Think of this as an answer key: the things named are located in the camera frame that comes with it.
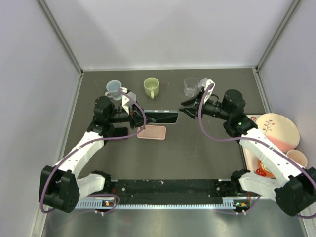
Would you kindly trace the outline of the dark phone blue edge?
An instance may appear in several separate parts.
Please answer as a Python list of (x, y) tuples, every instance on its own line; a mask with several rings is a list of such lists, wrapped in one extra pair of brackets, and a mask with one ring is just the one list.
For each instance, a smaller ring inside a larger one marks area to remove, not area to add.
[(145, 110), (145, 113), (153, 113), (155, 115), (155, 124), (175, 124), (179, 117), (177, 110)]

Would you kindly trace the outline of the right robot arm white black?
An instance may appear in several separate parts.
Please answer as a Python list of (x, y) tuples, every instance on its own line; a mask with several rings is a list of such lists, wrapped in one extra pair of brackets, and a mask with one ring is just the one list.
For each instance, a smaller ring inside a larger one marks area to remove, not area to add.
[(267, 178), (253, 171), (235, 171), (230, 188), (235, 195), (253, 192), (269, 198), (289, 216), (300, 213), (316, 202), (316, 170), (303, 168), (280, 151), (245, 113), (242, 94), (234, 89), (225, 92), (222, 102), (212, 101), (203, 89), (181, 103), (180, 111), (191, 118), (203, 115), (224, 120), (227, 141), (237, 141), (252, 152), (272, 172)]

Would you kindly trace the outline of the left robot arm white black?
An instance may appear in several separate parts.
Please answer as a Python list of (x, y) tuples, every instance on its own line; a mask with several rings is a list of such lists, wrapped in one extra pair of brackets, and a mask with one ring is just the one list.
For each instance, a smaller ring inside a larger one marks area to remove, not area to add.
[(94, 154), (108, 141), (124, 140), (132, 135), (119, 133), (114, 123), (131, 121), (140, 131), (145, 129), (147, 117), (136, 102), (133, 92), (123, 93), (122, 111), (115, 111), (110, 98), (101, 96), (95, 101), (93, 121), (75, 147), (54, 166), (46, 166), (41, 171), (39, 203), (42, 213), (55, 209), (70, 213), (77, 203), (95, 192), (108, 195), (112, 184), (102, 172), (94, 172), (84, 178), (78, 175)]

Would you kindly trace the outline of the clear glass tumbler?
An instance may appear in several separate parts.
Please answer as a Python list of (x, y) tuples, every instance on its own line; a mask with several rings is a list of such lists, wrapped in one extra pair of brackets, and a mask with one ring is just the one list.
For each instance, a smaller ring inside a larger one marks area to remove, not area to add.
[(187, 97), (194, 97), (198, 90), (199, 80), (193, 77), (184, 80), (184, 93)]

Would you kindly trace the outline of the green mug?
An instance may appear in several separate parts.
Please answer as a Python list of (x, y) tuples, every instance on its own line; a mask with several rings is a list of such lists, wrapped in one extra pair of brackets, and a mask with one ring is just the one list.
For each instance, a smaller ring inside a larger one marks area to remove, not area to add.
[(160, 92), (160, 83), (157, 78), (147, 78), (143, 83), (145, 94), (151, 98), (155, 99)]

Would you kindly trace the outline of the light blue footed cup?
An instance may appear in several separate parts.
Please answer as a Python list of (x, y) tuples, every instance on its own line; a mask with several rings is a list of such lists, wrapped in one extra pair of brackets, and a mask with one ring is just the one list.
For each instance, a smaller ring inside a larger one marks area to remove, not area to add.
[(107, 83), (106, 85), (106, 92), (105, 96), (109, 97), (113, 100), (120, 100), (122, 98), (122, 94), (120, 93), (120, 88), (122, 87), (122, 84), (118, 80), (112, 80)]

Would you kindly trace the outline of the white tray with strawberries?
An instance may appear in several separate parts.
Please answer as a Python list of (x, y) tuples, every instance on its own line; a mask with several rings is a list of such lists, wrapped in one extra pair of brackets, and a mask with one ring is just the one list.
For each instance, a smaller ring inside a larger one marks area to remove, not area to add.
[(261, 169), (258, 158), (252, 152), (250, 152), (245, 147), (242, 147), (242, 152), (243, 152), (243, 156), (245, 160), (245, 166), (248, 170), (250, 170), (251, 172), (254, 172), (255, 174), (258, 174), (257, 170), (259, 169), (260, 170), (259, 174), (261, 174), (263, 177), (274, 178), (273, 175), (265, 173)]

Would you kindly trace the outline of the pink white plate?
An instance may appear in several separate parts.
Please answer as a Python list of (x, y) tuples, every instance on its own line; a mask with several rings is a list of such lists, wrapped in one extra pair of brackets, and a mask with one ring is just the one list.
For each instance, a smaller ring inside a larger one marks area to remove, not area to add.
[(285, 116), (267, 113), (259, 116), (255, 123), (265, 136), (284, 153), (295, 149), (300, 142), (297, 126)]

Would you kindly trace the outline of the orange patterned bowl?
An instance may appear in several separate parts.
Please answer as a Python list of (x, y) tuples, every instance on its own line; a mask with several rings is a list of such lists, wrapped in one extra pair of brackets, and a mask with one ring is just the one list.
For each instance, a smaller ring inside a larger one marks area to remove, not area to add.
[(258, 175), (268, 178), (275, 178), (274, 175), (267, 170), (265, 165), (261, 163), (261, 161), (258, 161), (258, 164), (259, 168), (256, 170), (256, 173)]

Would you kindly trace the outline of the pink mug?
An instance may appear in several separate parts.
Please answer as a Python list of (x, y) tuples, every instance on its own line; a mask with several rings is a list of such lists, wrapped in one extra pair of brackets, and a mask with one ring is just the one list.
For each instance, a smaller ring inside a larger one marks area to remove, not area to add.
[(302, 167), (306, 167), (308, 164), (308, 160), (306, 156), (299, 150), (290, 150), (286, 153), (286, 155), (293, 160), (294, 162), (298, 163)]

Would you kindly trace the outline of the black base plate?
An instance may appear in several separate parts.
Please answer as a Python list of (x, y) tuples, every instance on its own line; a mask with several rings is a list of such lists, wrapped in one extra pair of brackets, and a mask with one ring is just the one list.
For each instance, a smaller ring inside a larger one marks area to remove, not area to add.
[(215, 204), (227, 197), (257, 197), (238, 190), (230, 180), (217, 179), (106, 181), (94, 194), (115, 194), (123, 204)]

